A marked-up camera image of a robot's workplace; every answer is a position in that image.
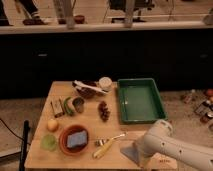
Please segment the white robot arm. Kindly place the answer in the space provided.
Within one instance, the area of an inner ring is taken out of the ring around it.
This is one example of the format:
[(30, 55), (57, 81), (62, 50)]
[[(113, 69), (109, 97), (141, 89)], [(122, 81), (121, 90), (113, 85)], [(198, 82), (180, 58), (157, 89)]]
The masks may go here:
[(139, 163), (145, 165), (156, 153), (177, 159), (199, 171), (213, 171), (213, 148), (190, 144), (172, 138), (173, 127), (165, 120), (156, 121), (134, 141)]

